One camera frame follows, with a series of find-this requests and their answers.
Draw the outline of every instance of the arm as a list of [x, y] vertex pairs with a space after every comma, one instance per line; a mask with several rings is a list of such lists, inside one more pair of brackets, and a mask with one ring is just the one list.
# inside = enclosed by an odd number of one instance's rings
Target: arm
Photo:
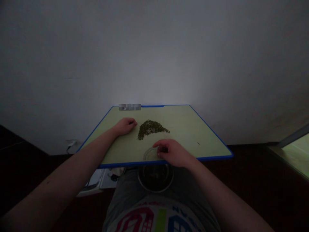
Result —
[[177, 167], [187, 168], [208, 200], [220, 226], [226, 231], [273, 231], [247, 203], [213, 175], [175, 140], [159, 140], [158, 156]]
[[1, 219], [1, 227], [5, 231], [50, 230], [91, 178], [113, 141], [136, 125], [133, 118], [123, 118], [61, 164]]

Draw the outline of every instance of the table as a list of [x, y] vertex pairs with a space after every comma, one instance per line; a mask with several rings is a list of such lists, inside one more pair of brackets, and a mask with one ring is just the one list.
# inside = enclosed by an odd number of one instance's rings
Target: table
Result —
[[[114, 141], [99, 168], [166, 164], [152, 148], [159, 139], [175, 139], [200, 161], [233, 157], [229, 148], [190, 105], [142, 106], [139, 111], [120, 111], [118, 106], [113, 106], [79, 150], [123, 117], [135, 118], [138, 125]], [[170, 133], [154, 133], [138, 140], [139, 126], [148, 119], [160, 123]]]

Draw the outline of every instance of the blue board edge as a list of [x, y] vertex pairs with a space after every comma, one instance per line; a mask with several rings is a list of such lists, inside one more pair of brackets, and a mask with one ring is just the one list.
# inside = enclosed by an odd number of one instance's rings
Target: blue board edge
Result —
[[[145, 108], [149, 107], [164, 107], [164, 106], [179, 106], [179, 105], [146, 105], [146, 106], [141, 106]], [[202, 117], [193, 109], [191, 105], [188, 105], [194, 110], [194, 112], [202, 119]], [[100, 125], [102, 120], [106, 117], [106, 115], [110, 112], [110, 110], [115, 107], [112, 106], [109, 111], [104, 115], [104, 117], [101, 119], [101, 121], [97, 124], [97, 126], [94, 128], [94, 130], [91, 132], [91, 134], [87, 137], [87, 139], [83, 142], [83, 144], [78, 148], [76, 151], [79, 152], [79, 150], [83, 147], [83, 145], [87, 142], [89, 137], [92, 135], [92, 133], [96, 130], [96, 128]], [[211, 129], [211, 127], [202, 119], [203, 122]], [[211, 131], [217, 136], [217, 138], [224, 144], [224, 146], [231, 152], [231, 155], [228, 156], [212, 156], [212, 157], [203, 157], [203, 158], [197, 158], [199, 161], [207, 161], [207, 160], [225, 160], [225, 159], [231, 159], [234, 157], [234, 153], [227, 147], [227, 145], [220, 139], [220, 137], [211, 129]], [[157, 161], [143, 161], [143, 162], [131, 162], [131, 163], [115, 163], [115, 164], [100, 164], [99, 169], [104, 169], [104, 168], [117, 168], [117, 167], [127, 167], [127, 166], [142, 166], [142, 165], [157, 165], [157, 164], [167, 164], [165, 160], [157, 160]]]

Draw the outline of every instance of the hand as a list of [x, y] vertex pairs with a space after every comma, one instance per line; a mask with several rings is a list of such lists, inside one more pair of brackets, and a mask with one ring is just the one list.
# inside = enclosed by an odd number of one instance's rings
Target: hand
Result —
[[195, 157], [175, 140], [159, 140], [152, 147], [157, 146], [159, 146], [158, 157], [166, 160], [173, 166], [187, 168], [195, 160]]
[[113, 130], [119, 135], [125, 135], [129, 133], [134, 127], [136, 127], [137, 122], [134, 118], [123, 118], [113, 127]]

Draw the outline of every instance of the green herb pile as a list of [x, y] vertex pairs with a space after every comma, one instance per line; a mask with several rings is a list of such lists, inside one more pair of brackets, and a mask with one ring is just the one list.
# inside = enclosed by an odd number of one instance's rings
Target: green herb pile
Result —
[[158, 132], [167, 132], [170, 131], [165, 129], [160, 123], [156, 121], [147, 120], [139, 127], [139, 133], [138, 133], [138, 140], [142, 140], [145, 135], [149, 135], [152, 133], [158, 133]]

